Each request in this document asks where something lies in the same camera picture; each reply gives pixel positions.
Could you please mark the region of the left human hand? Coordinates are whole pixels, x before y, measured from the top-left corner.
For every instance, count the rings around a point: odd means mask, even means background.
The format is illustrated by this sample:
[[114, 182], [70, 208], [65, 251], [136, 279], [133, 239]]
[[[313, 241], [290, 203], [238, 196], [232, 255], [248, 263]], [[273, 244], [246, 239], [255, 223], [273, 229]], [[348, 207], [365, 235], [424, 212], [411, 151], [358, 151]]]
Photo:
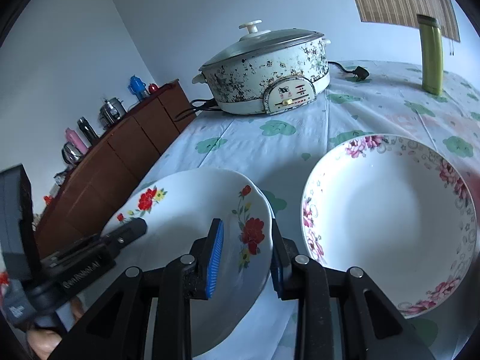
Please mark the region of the left human hand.
[[[79, 297], [72, 298], [69, 307], [62, 306], [59, 310], [60, 319], [66, 323], [67, 331], [72, 329], [84, 313], [84, 305]], [[26, 337], [28, 346], [37, 359], [48, 359], [62, 339], [57, 332], [42, 328], [30, 328]]]

